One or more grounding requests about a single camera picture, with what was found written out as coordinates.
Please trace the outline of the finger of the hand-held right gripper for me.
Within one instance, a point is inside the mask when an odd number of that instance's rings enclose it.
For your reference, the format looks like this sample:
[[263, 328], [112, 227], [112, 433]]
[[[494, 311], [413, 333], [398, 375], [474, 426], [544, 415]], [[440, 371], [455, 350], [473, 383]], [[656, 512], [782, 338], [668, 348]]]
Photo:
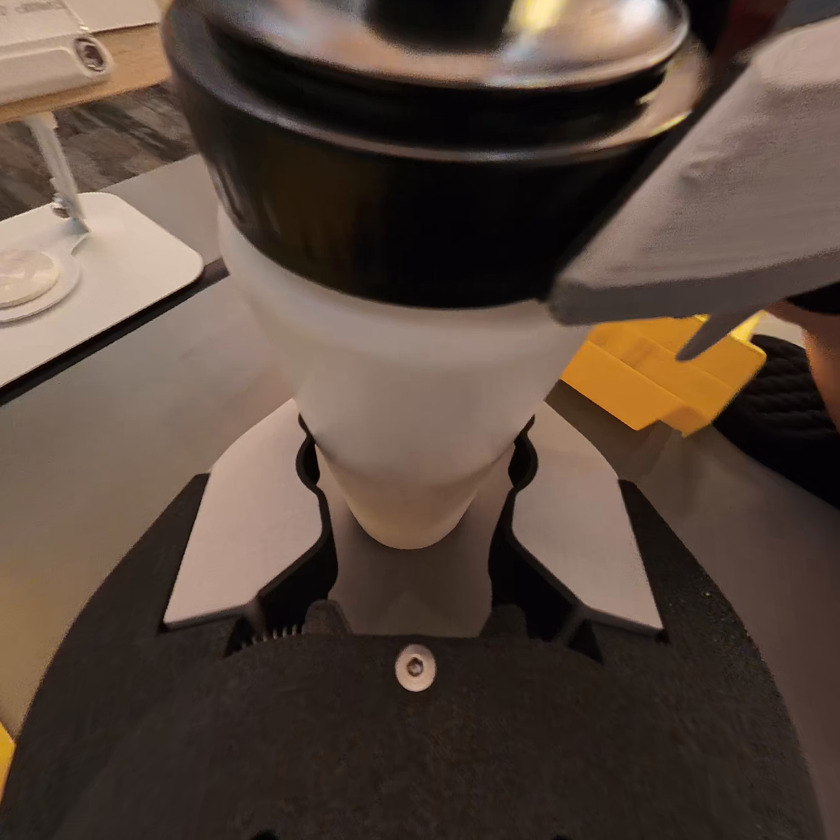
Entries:
[[838, 309], [839, 23], [793, 28], [738, 78], [563, 268], [568, 326], [705, 314], [706, 352], [759, 310]]

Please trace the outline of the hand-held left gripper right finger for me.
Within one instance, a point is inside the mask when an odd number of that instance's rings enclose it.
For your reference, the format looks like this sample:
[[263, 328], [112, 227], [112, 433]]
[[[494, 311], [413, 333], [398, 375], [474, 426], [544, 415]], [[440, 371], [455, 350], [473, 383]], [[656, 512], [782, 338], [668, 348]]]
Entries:
[[542, 404], [517, 436], [507, 474], [490, 541], [492, 608], [516, 606], [540, 640], [574, 640], [585, 624], [659, 635], [620, 481], [595, 446]]

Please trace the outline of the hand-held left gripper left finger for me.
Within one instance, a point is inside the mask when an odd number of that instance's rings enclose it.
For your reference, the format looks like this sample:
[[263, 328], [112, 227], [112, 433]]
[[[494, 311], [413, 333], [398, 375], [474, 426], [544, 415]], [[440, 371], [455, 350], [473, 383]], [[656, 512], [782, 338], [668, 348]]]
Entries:
[[243, 618], [257, 635], [301, 627], [339, 562], [313, 437], [288, 400], [211, 468], [163, 624]]

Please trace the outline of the white plastic bottle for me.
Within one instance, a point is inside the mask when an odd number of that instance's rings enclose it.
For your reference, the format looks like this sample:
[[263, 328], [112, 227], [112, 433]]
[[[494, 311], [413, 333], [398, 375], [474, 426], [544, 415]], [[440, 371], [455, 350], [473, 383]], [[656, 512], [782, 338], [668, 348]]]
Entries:
[[222, 207], [217, 228], [228, 273], [351, 512], [393, 549], [426, 548], [454, 529], [590, 331], [537, 301], [367, 301], [267, 258]]

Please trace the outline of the black bottle lid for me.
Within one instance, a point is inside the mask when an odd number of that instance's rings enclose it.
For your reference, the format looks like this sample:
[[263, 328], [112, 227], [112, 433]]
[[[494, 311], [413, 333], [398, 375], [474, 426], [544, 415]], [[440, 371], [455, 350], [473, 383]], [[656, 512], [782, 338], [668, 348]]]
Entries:
[[707, 85], [684, 2], [171, 2], [229, 273], [428, 309], [546, 298]]

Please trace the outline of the person's right forearm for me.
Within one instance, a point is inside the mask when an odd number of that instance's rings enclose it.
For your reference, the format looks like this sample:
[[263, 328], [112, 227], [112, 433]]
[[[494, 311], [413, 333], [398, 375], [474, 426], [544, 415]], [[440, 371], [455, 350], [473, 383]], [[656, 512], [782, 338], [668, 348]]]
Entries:
[[839, 429], [839, 316], [809, 311], [788, 301], [773, 304], [768, 312], [801, 330], [812, 378]]

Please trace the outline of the black wrist rest pad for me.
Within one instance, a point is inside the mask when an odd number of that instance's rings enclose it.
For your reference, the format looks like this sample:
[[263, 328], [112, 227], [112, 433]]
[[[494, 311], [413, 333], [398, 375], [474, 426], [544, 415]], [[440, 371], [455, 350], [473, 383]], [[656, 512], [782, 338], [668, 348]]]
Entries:
[[839, 509], [839, 436], [805, 350], [764, 334], [752, 343], [765, 360], [712, 426], [761, 466]]

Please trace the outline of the white stand base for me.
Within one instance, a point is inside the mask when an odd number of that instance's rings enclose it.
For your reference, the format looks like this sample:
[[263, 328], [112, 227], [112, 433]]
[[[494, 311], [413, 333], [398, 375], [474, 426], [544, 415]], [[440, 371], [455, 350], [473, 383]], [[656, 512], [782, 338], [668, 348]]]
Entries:
[[156, 84], [161, 58], [119, 58], [155, 21], [97, 35], [70, 2], [2, 2], [2, 123], [22, 121], [49, 174], [47, 204], [2, 220], [1, 384], [7, 388], [191, 286], [202, 257], [122, 198], [79, 191], [55, 112]]

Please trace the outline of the wooden document board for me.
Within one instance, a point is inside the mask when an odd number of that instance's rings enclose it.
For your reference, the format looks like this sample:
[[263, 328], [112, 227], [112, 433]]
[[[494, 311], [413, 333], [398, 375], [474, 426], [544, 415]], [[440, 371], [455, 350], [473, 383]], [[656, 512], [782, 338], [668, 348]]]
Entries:
[[86, 87], [4, 104], [1, 107], [1, 124], [22, 121], [39, 112], [55, 112], [143, 90], [168, 80], [170, 68], [163, 51], [159, 25], [113, 30], [103, 33], [100, 40], [113, 61], [108, 79]]

